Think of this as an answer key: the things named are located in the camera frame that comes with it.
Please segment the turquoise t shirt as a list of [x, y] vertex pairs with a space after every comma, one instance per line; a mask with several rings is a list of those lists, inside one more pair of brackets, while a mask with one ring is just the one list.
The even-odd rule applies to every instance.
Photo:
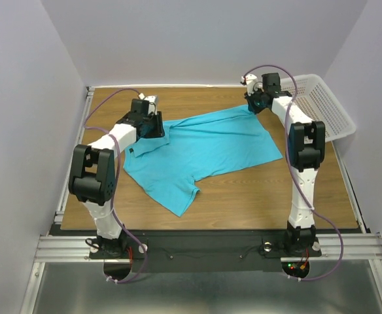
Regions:
[[181, 217], [196, 182], [282, 158], [271, 135], [245, 105], [163, 123], [165, 135], [125, 150], [125, 172], [160, 205]]

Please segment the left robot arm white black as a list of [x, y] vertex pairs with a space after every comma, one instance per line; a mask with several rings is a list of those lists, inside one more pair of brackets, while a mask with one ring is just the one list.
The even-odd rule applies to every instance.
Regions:
[[88, 145], [73, 150], [68, 189], [87, 208], [97, 236], [88, 239], [92, 254], [120, 258], [126, 251], [126, 232], [115, 218], [114, 195], [120, 175], [121, 151], [138, 140], [164, 136], [158, 96], [144, 96], [131, 101], [131, 109], [109, 131]]

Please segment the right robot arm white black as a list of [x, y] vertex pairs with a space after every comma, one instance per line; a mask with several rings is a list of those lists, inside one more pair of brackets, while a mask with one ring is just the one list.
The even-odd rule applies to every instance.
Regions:
[[316, 227], [313, 217], [315, 179], [325, 155], [323, 122], [308, 117], [296, 104], [294, 95], [281, 89], [278, 73], [253, 74], [241, 78], [246, 86], [245, 99], [250, 112], [269, 109], [285, 129], [285, 158], [292, 178], [292, 203], [282, 248], [287, 253], [305, 251], [313, 246]]

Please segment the white plastic basket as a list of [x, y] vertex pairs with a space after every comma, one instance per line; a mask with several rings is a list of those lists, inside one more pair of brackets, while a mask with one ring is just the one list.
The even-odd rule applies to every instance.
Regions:
[[295, 105], [312, 120], [324, 122], [325, 141], [335, 141], [354, 134], [355, 123], [323, 79], [315, 74], [281, 80], [281, 89], [296, 94]]

